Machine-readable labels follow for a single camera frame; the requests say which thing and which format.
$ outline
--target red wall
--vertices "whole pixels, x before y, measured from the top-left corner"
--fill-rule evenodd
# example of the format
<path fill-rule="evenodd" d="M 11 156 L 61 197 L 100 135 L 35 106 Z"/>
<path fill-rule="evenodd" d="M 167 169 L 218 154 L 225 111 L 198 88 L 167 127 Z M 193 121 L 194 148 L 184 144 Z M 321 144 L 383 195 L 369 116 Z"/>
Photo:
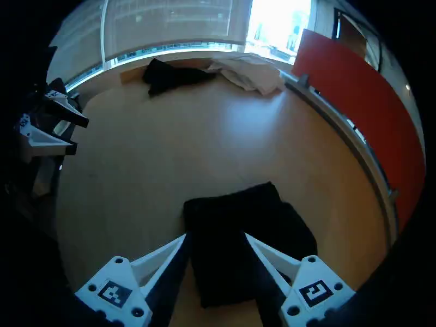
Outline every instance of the red wall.
<path fill-rule="evenodd" d="M 386 80 L 345 46 L 304 30 L 293 74 L 345 114 L 374 150 L 392 189 L 399 190 L 399 230 L 423 187 L 425 164 L 418 135 L 403 103 Z"/>

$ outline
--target window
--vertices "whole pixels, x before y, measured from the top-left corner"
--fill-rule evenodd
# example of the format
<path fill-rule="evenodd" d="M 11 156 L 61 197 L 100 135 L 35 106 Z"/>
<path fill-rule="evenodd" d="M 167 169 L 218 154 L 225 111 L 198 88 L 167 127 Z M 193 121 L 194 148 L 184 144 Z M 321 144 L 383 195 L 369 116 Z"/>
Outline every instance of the window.
<path fill-rule="evenodd" d="M 253 0 L 245 52 L 293 64 L 310 7 L 310 0 Z"/>

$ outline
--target black cloth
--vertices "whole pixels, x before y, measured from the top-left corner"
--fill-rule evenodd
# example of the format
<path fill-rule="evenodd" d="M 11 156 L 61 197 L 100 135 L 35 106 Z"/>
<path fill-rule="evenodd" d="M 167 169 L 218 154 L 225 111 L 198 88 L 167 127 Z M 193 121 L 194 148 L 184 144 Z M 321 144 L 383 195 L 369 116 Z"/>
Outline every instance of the black cloth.
<path fill-rule="evenodd" d="M 182 85 L 192 85 L 209 81 L 216 76 L 197 68 L 176 68 L 154 58 L 147 66 L 142 80 L 150 84 L 148 94 L 159 95 Z"/>
<path fill-rule="evenodd" d="M 269 182 L 231 195 L 184 204 L 193 235 L 191 262 L 203 307 L 240 303 L 268 294 L 265 268 L 245 234 L 301 260 L 317 244 L 301 217 Z"/>

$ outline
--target wall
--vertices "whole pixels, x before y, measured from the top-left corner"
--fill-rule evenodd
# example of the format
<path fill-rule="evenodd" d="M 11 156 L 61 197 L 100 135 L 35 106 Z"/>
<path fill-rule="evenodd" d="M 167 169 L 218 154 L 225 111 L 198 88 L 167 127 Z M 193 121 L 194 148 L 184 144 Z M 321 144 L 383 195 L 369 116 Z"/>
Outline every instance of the wall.
<path fill-rule="evenodd" d="M 319 2 L 329 2 L 333 7 L 343 10 L 349 15 L 355 17 L 359 21 L 363 22 L 365 25 L 369 26 L 371 30 L 376 31 L 376 29 L 366 20 L 364 16 L 360 12 L 358 12 L 353 6 L 347 3 L 345 0 L 319 0 Z M 379 44 L 378 39 L 369 31 L 366 33 L 365 29 L 362 29 L 365 33 L 365 37 L 368 41 L 368 46 L 372 48 L 376 59 L 379 57 Z M 393 53 L 382 43 L 382 58 L 383 63 L 381 65 L 381 75 L 387 80 L 387 82 L 394 89 L 395 93 L 403 102 L 404 107 L 409 113 L 412 122 L 416 128 L 418 133 L 418 138 L 421 144 L 421 149 L 423 155 L 425 157 L 425 142 L 424 142 L 424 134 L 422 130 L 421 117 L 419 116 L 418 107 L 415 102 L 415 98 L 411 91 L 408 91 L 405 85 L 408 83 L 407 78 L 399 65 L 397 59 L 393 55 Z"/>
<path fill-rule="evenodd" d="M 398 95 L 349 48 L 308 30 L 293 73 L 308 74 L 311 86 L 363 133 L 390 187 L 399 192 L 395 204 L 401 231 L 420 197 L 425 163 L 414 123 Z"/>

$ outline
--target white cloth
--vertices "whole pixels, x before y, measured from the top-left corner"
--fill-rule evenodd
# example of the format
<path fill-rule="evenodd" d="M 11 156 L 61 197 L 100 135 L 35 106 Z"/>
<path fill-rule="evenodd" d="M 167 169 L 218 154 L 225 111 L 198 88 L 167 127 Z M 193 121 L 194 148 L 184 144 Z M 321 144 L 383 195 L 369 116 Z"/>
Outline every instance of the white cloth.
<path fill-rule="evenodd" d="M 220 69 L 222 75 L 246 91 L 258 90 L 267 95 L 275 89 L 284 90 L 279 69 L 256 54 L 245 54 L 230 59 L 212 59 L 210 70 Z"/>

